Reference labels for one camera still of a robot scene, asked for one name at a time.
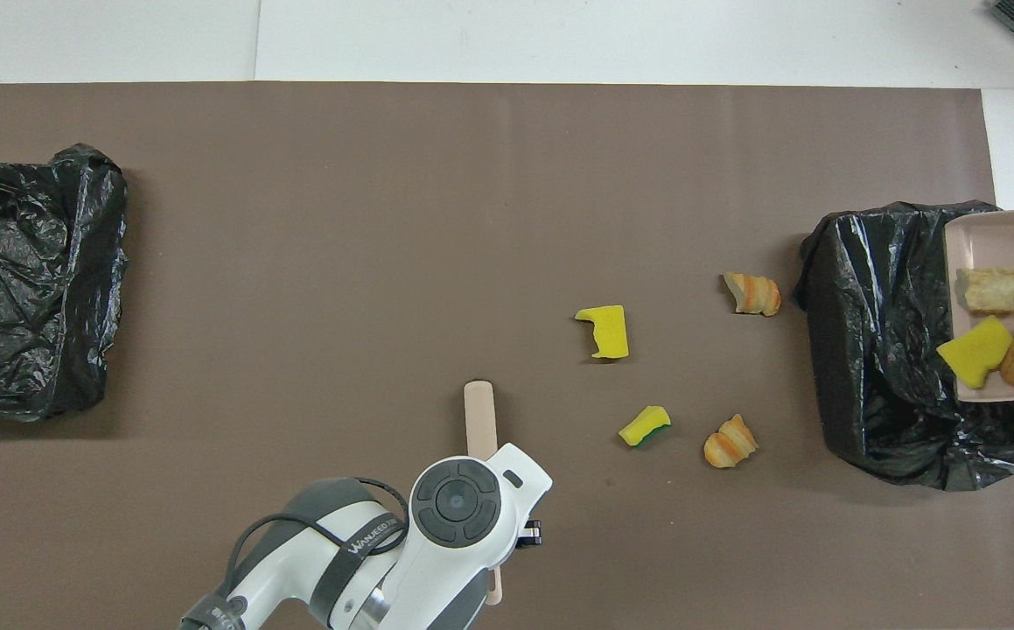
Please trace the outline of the small yellow green sponge piece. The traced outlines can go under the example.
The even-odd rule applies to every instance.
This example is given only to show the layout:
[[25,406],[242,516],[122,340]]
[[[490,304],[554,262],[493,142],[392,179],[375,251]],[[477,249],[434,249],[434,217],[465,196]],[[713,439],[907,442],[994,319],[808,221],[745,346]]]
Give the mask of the small yellow green sponge piece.
[[653,435],[672,425],[666,408],[649,404],[638,415],[618,431],[619,439],[630,448],[639,448]]

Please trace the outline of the notched yellow sponge piece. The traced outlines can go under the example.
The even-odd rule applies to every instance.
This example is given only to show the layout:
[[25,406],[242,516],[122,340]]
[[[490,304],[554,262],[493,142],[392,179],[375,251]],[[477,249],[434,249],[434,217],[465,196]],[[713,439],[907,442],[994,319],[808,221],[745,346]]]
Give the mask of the notched yellow sponge piece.
[[630,355],[629,335],[626,330],[626,311],[622,304],[603,304],[575,312],[578,322],[593,326],[596,350],[593,359],[621,360]]

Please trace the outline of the pink plastic dustpan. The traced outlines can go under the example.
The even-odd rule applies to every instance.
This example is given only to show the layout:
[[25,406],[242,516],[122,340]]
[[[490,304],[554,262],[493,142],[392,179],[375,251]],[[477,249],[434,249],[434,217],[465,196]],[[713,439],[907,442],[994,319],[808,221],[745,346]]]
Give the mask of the pink plastic dustpan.
[[[944,228],[944,251],[949,282],[952,333],[966,334],[979,322],[968,311],[962,269],[1014,268],[1014,210],[971,213],[951,220]],[[1000,316],[1000,322],[1014,331],[1014,312]],[[988,374],[985,386],[970,389],[955,379],[957,398],[970,403],[1014,402],[1014,386],[1000,374]]]

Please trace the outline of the bin with black bag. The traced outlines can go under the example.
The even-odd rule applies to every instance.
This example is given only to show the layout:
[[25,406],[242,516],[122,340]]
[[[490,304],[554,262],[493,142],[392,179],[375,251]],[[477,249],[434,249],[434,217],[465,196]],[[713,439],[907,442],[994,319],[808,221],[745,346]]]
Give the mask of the bin with black bag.
[[108,379],[129,260],[122,169],[86,144],[0,163],[0,419],[90,410]]
[[1014,402],[963,402],[937,351],[954,336],[944,228],[998,213],[980,200],[896,202],[830,213],[802,241],[794,302],[832,454],[891,484],[949,492],[1014,474]]

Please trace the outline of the beige hand brush black bristles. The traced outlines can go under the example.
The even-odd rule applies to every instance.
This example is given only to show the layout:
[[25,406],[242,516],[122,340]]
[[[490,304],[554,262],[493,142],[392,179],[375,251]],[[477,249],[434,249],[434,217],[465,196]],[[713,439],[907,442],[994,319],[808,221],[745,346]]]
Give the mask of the beige hand brush black bristles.
[[498,451],[493,384],[475,380],[463,387],[467,456],[486,461]]

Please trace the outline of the croissant piece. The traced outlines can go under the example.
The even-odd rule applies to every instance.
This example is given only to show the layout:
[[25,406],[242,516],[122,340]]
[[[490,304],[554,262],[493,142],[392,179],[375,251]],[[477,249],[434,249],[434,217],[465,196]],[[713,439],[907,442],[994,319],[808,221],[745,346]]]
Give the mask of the croissant piece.
[[758,314],[763,318],[779,314],[782,305],[781,291],[769,276],[726,272],[721,277],[733,296],[736,314]]
[[759,444],[742,415],[722,423],[703,443],[703,458],[714,469],[734,469],[759,449]]
[[1014,312],[1014,267],[959,269],[962,303],[974,314]]

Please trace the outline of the brown table mat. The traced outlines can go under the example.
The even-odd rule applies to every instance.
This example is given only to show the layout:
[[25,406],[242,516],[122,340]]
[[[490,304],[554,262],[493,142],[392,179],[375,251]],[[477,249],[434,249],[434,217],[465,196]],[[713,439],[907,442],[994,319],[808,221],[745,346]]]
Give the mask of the brown table mat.
[[[0,422],[0,630],[174,629],[308,482],[463,453],[470,379],[554,481],[478,630],[1014,627],[1014,476],[840,461],[806,316],[720,283],[790,291],[828,213],[991,202],[974,89],[0,85],[0,161],[76,143],[131,264],[103,402]],[[759,449],[714,469],[735,414]]]

